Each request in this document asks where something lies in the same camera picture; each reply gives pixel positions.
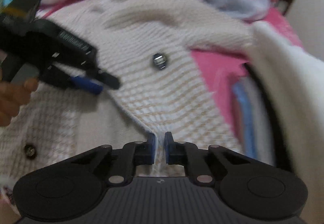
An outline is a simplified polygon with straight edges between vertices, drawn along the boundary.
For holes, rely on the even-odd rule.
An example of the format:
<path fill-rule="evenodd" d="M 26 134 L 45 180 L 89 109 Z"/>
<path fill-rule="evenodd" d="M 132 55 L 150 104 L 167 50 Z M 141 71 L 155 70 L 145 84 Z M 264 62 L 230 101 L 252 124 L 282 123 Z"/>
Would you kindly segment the person left hand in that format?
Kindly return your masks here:
<path fill-rule="evenodd" d="M 0 124 L 6 127 L 12 118 L 18 116 L 20 107 L 30 102 L 31 94 L 38 89 L 38 79 L 30 78 L 23 85 L 15 85 L 2 80 L 0 85 Z"/>

